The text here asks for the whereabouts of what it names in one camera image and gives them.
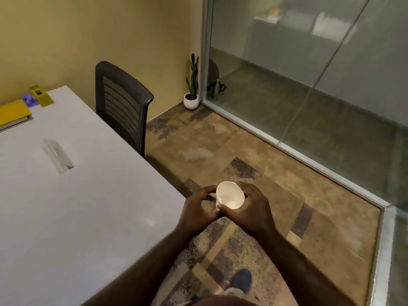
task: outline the white tabletop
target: white tabletop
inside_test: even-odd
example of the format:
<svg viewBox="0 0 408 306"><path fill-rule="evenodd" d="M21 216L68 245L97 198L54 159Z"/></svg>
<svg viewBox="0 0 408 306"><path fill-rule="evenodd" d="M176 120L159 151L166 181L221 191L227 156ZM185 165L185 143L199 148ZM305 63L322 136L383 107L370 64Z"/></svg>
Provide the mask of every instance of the white tabletop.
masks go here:
<svg viewBox="0 0 408 306"><path fill-rule="evenodd" d="M79 305L170 232L184 198L68 87L0 133L0 305ZM55 139L75 167L59 174Z"/></svg>

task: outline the purple object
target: purple object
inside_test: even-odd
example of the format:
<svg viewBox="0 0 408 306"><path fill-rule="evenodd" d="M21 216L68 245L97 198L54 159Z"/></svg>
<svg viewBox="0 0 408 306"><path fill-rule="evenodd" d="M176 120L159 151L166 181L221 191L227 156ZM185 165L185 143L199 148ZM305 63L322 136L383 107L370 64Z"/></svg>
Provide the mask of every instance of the purple object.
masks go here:
<svg viewBox="0 0 408 306"><path fill-rule="evenodd" d="M37 102L37 100L29 93L27 93L24 97L23 97L23 101L26 104L26 106L28 108L30 107L34 107L37 106L39 103Z"/></svg>

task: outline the metal frame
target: metal frame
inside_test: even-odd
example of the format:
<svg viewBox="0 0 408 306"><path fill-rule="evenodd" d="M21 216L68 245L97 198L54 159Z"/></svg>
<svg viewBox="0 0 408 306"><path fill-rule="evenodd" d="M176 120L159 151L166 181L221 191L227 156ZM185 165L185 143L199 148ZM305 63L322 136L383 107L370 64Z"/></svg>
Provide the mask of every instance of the metal frame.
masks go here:
<svg viewBox="0 0 408 306"><path fill-rule="evenodd" d="M212 24L212 14L213 14L213 2L214 0L203 0L203 23L201 32L201 56L204 56L203 67L201 67L201 86L207 85L207 74L208 74L208 59L210 52L211 43L211 24ZM201 103L206 107L212 109L216 113L222 115L233 123L239 125L240 127L246 129L252 134L258 136L262 140L268 142L274 147L280 149L284 153L290 155L291 157L299 160L300 162L306 164L315 171L323 174L344 188L350 190L356 195L362 197L371 204L379 207L381 209L380 225L377 233L377 242L375 257L373 260L373 268L370 280L370 287L367 296L368 306L386 306L388 297L388 283L390 279L391 272L391 262L392 262L392 246L394 240L394 228L395 228L395 216L397 208L391 205L389 202L383 200L377 195L374 195L370 191L362 188L356 183L344 178L340 174L334 172L333 170L323 166L322 164L310 159L308 156L302 154L301 152L293 149L277 138L261 131L260 129L254 127L250 123L236 117L235 115L227 112L226 110L218 107L214 103L208 101L205 98L205 88L200 90Z"/></svg>

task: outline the white flower pot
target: white flower pot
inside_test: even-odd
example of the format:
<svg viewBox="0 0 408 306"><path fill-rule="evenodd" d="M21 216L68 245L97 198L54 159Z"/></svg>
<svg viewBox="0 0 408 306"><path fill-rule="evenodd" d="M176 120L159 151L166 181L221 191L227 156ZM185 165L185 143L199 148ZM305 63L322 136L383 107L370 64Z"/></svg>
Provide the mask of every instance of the white flower pot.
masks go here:
<svg viewBox="0 0 408 306"><path fill-rule="evenodd" d="M183 100L184 107L189 109L189 110L196 109L198 107L198 104L200 104L200 101L198 100L198 95L197 95L197 98L195 100L188 100L188 99L186 99L186 95L188 95L188 94L190 94L190 93L186 93L184 95L184 100Z"/></svg>

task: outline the office chair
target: office chair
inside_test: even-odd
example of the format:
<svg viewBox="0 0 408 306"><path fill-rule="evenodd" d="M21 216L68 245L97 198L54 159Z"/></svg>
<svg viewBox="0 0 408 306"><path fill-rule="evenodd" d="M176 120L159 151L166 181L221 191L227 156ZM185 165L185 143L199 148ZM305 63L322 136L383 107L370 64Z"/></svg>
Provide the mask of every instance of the office chair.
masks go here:
<svg viewBox="0 0 408 306"><path fill-rule="evenodd" d="M107 61L96 65L95 93L96 113L144 158L147 107L153 94Z"/></svg>

